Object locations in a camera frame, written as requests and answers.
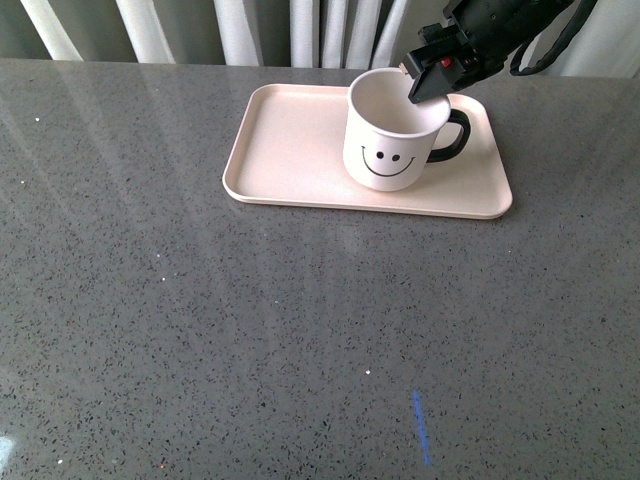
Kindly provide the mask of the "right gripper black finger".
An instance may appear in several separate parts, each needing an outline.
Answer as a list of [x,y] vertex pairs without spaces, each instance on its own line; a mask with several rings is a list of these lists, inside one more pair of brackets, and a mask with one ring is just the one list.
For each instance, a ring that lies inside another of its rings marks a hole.
[[412,104],[420,104],[434,98],[455,93],[470,85],[458,71],[444,67],[430,67],[414,81],[408,99]]

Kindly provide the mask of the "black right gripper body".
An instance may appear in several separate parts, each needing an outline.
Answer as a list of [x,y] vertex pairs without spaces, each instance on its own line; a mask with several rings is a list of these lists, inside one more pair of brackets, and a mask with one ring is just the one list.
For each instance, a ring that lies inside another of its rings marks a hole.
[[498,73],[517,48],[534,39],[568,1],[451,1],[448,24],[419,31],[423,46],[407,53],[401,70],[412,79],[483,80]]

